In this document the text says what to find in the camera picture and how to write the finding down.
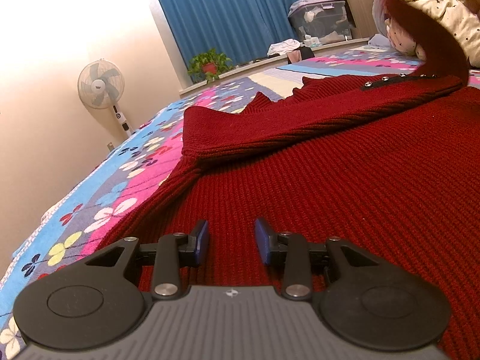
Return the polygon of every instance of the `white standing fan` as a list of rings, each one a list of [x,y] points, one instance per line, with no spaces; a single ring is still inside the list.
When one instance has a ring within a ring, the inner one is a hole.
[[[94,109],[111,107],[123,130],[131,136],[133,130],[117,104],[124,86],[125,82],[119,69],[111,62],[99,59],[85,66],[80,73],[78,95],[87,107]]]

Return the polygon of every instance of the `white crosshair logo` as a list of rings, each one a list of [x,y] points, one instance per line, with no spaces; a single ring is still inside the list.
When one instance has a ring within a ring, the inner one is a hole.
[[[229,297],[231,297],[231,298],[236,297],[238,294],[239,294],[239,292],[238,292],[236,289],[234,289],[234,288],[231,288],[231,289],[225,291],[225,295],[227,295],[227,296],[229,296]]]

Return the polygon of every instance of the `ridged gray plastic surface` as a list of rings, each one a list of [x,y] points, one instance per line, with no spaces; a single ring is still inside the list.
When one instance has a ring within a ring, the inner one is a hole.
[[[193,286],[156,303],[127,337],[100,349],[54,352],[29,345],[16,360],[447,360],[435,346],[374,352],[335,336],[305,302],[273,287]]]

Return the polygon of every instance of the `blue curtain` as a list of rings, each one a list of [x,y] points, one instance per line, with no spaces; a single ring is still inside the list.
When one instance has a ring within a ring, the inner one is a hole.
[[[287,14],[297,0],[160,0],[185,63],[212,47],[234,64],[296,38]]]

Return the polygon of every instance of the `bed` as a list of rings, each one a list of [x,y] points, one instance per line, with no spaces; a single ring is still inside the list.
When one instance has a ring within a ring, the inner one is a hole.
[[[11,359],[24,345],[11,313],[21,289],[92,253],[111,228],[169,176],[181,156],[187,107],[240,113],[256,92],[275,101],[291,95],[294,87],[302,86],[303,76],[409,73],[418,64],[391,49],[362,46],[222,83],[162,109],[48,210],[13,255],[0,282],[0,360]],[[480,71],[471,71],[470,85],[480,88]]]

